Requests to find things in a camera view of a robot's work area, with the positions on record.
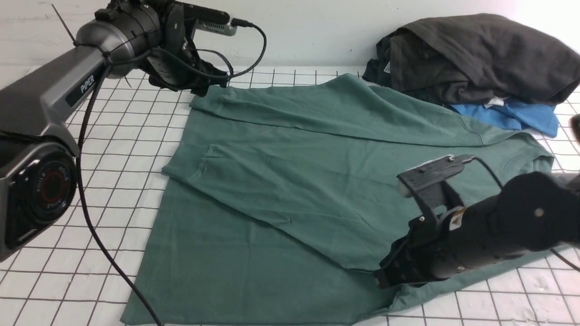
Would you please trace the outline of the black gripper body lower right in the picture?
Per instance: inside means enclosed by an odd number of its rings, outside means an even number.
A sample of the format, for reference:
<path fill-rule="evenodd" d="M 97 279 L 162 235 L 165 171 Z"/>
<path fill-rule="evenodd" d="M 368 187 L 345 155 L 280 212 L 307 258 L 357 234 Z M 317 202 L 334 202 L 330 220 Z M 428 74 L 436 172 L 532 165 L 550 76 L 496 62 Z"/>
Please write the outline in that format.
<path fill-rule="evenodd" d="M 394 241 L 390 252 L 372 274 L 380 289 L 402 285 L 420 288 L 431 282 L 443 280 L 433 272 L 440 237 L 440 223 L 419 216 L 409 222 L 408 233 Z"/>

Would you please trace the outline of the black gripper body near arm F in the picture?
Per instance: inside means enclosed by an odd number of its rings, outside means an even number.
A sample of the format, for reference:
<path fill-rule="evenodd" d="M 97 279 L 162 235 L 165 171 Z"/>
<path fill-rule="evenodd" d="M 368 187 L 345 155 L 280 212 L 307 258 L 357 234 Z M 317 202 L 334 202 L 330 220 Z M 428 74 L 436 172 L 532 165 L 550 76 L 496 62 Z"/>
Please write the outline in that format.
<path fill-rule="evenodd" d="M 227 72 L 199 56 L 193 42 L 198 19 L 181 2 L 148 2 L 157 13 L 161 41 L 145 63 L 149 83 L 172 91 L 189 90 L 204 96 L 210 86 L 227 86 Z"/>

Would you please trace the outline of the grey robot arm with PiPER label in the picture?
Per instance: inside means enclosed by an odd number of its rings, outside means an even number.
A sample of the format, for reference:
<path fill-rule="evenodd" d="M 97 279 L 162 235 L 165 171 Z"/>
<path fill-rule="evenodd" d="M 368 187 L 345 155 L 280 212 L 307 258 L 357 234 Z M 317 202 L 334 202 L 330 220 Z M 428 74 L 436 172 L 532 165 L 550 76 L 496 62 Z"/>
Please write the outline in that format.
<path fill-rule="evenodd" d="M 193 48 L 196 27 L 234 35 L 225 12 L 175 0 L 111 0 L 74 47 L 0 92 L 1 260 L 54 224 L 71 205 L 80 156 L 66 120 L 106 78 L 133 70 L 156 87 L 201 94 L 226 74 Z"/>

